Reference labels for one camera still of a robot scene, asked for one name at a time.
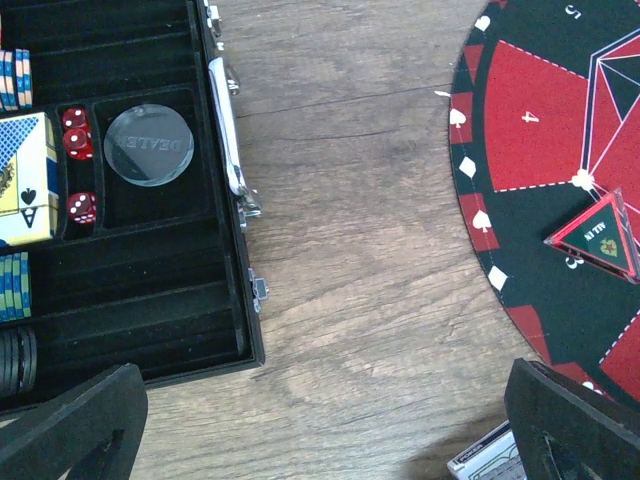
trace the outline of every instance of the silver latch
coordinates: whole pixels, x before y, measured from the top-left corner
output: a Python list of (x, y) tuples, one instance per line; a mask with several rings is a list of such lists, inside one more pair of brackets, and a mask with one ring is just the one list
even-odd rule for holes
[(265, 302), (269, 299), (269, 286), (264, 278), (256, 278), (253, 268), (249, 269), (249, 281), (253, 291), (253, 308), (256, 313), (260, 313), (260, 302)]

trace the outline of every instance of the poker chip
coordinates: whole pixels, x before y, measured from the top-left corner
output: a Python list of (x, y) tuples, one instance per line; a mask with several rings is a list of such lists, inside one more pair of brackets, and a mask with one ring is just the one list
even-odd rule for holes
[(15, 54), (14, 74), (16, 77), (16, 91), (18, 92), (18, 106), (26, 108), (27, 103), (24, 94), (24, 67), (23, 67), (23, 50), (17, 49)]
[(9, 395), (9, 383), (7, 369), (11, 360), (11, 355), (7, 350), (7, 344), (5, 342), (5, 332), (0, 332), (0, 397), (6, 397)]
[(13, 261), (11, 256), (4, 260), (4, 301), (7, 304), (7, 320), (16, 319), (16, 308), (13, 302)]
[(194, 148), (184, 118), (156, 104), (138, 105), (118, 115), (104, 139), (111, 168), (140, 187), (157, 187), (177, 178), (191, 163)]
[(9, 330), (11, 338), (11, 379), (9, 380), (9, 392), (11, 395), (18, 393), (18, 369), (20, 362), (20, 350), (18, 347), (18, 334), (15, 330)]
[(20, 253), (20, 288), (22, 290), (22, 310), (24, 316), (28, 318), (31, 316), (31, 275), (29, 274), (29, 254), (27, 252)]
[(8, 331), (0, 332), (0, 340), (4, 346), (4, 368), (2, 395), (7, 397), (11, 395), (11, 337)]
[(24, 390), (25, 373), (27, 369), (25, 353), (29, 347), (26, 345), (24, 332), (21, 328), (16, 331), (16, 336), (18, 338), (18, 393), (21, 393)]
[(20, 382), (18, 384), (18, 393), (24, 393), (29, 391), (29, 380), (31, 378), (31, 367), (33, 362), (31, 361), (31, 337), (24, 328), (18, 329), (18, 337), (20, 338)]
[(2, 110), (8, 111), (9, 96), (7, 95), (7, 83), (4, 76), (4, 51), (0, 50), (0, 100), (2, 100)]
[(14, 253), (12, 255), (12, 277), (13, 277), (13, 304), (16, 309), (16, 318), (24, 318), (24, 310), (22, 309), (22, 280), (20, 275), (20, 254)]
[(24, 81), (24, 101), (26, 108), (33, 107), (33, 86), (31, 82), (31, 59), (29, 50), (22, 50), (22, 76)]
[(17, 110), (16, 89), (13, 77), (13, 52), (4, 52), (4, 81), (7, 86), (7, 110)]
[(38, 343), (36, 342), (36, 334), (32, 328), (27, 328), (27, 335), (29, 335), (29, 377), (27, 378), (27, 385), (25, 391), (30, 391), (36, 384), (36, 368), (38, 367)]
[(7, 302), (4, 299), (4, 261), (0, 258), (0, 322), (9, 320)]

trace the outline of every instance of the case handle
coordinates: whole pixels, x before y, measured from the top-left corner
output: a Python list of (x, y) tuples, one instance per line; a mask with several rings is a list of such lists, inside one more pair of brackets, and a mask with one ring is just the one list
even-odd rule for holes
[(240, 209), (247, 217), (256, 217), (262, 213), (262, 203), (258, 192), (252, 190), (244, 179), (238, 152), (235, 116), (231, 105), (231, 92), (240, 88), (237, 76), (226, 65), (223, 57), (209, 62), (209, 77), (216, 107), (217, 121), (222, 137), (224, 164), (229, 188), (238, 197)]

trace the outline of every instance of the black poker chip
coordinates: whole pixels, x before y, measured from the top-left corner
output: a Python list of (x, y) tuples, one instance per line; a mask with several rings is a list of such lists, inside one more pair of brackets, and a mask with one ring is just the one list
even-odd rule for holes
[(5, 342), (5, 332), (0, 332), (0, 397), (9, 395), (8, 368), (11, 361), (11, 352)]
[(31, 347), (31, 356), (30, 356), (30, 369), (29, 369), (29, 378), (27, 379), (27, 385), (25, 391), (30, 391), (33, 389), (36, 383), (36, 368), (38, 366), (38, 344), (36, 342), (36, 334), (34, 333), (32, 328), (27, 328), (27, 334), (29, 335), (29, 345)]
[(9, 381), (9, 391), (11, 395), (18, 393), (18, 369), (20, 363), (20, 349), (18, 347), (18, 334), (15, 330), (9, 330), (11, 338), (11, 380)]
[(18, 393), (26, 391), (31, 373), (31, 339), (23, 328), (18, 329), (20, 343), (20, 375), (18, 380)]
[(12, 359), (12, 344), (11, 344), (11, 335), (9, 335), (9, 330), (3, 332), (3, 343), (5, 348), (5, 364), (4, 364), (4, 395), (11, 395), (11, 371), (13, 370), (13, 359)]

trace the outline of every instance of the wood grain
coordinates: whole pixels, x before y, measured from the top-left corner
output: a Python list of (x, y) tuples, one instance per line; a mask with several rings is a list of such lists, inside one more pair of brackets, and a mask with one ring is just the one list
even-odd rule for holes
[(135, 479), (437, 479), (536, 358), (482, 274), (448, 157), (483, 0), (221, 0), (266, 366), (150, 392)]

